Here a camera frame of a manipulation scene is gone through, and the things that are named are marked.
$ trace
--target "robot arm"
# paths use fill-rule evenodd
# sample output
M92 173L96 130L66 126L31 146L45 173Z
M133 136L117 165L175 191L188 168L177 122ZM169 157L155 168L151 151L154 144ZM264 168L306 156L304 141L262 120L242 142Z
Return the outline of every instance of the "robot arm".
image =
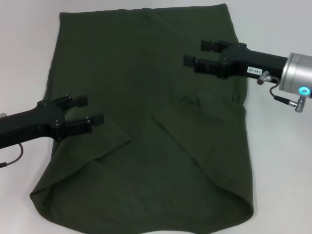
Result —
M202 41L201 50L220 53L219 61L209 61L195 56L184 56L184 65L196 73L216 75L218 78L245 76L257 79L258 84L274 82L279 89L298 94L298 102L275 96L275 100L295 107L302 112L306 98L312 98L312 57L291 53L289 58L251 51L246 44L224 41Z
M104 123L103 114L76 121L65 121L64 111L88 105L87 97L66 96L40 101L33 110L0 117L0 149L39 137L62 141L67 137L92 132L92 125Z

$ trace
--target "green fabric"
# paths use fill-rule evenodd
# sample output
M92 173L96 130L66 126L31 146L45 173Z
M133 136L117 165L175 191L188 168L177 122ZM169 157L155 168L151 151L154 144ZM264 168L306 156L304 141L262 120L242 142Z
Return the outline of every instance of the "green fabric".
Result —
M66 119L104 113L94 132L55 144L30 197L87 234L208 234L253 214L245 78L183 67L217 59L200 41L237 42L225 4L61 13L46 99L88 95Z

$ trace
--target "white table surface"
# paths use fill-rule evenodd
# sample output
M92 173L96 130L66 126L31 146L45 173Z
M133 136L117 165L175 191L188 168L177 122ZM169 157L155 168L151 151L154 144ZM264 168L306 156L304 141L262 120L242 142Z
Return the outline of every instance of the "white table surface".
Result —
M285 57L290 52L312 55L311 0L0 0L0 112L26 111L43 98L60 12L224 2L239 40L250 49ZM312 100L297 114L274 101L269 87L249 79L245 103L255 214L219 234L312 233ZM29 198L49 162L52 141L40 138L23 145L22 159L0 169L0 233L78 233L42 218ZM0 161L18 154L18 146L0 150Z

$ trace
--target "blue led ring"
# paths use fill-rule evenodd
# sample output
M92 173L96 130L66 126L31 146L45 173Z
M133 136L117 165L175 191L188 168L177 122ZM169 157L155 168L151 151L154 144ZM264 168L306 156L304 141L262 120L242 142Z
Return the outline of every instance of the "blue led ring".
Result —
M311 93L311 90L308 87L301 87L299 89L299 92L303 95L309 95Z

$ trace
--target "cable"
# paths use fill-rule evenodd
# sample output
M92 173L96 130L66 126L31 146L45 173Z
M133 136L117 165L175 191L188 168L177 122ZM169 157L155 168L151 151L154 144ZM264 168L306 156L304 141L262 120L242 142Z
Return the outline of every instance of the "cable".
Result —
M2 167L6 167L6 166L9 166L9 165L12 165L13 163L16 163L18 160L20 160L20 158L23 156L24 154L24 148L21 144L19 144L20 146L20 155L17 159L13 160L12 162L3 162L3 163L0 163L0 168Z
M272 80L275 80L276 81L276 85L274 85L271 89L270 89L270 94L272 95L272 97L274 98L275 95L273 94L272 90L275 89L278 85L279 85L279 79L276 78L276 77L271 77Z

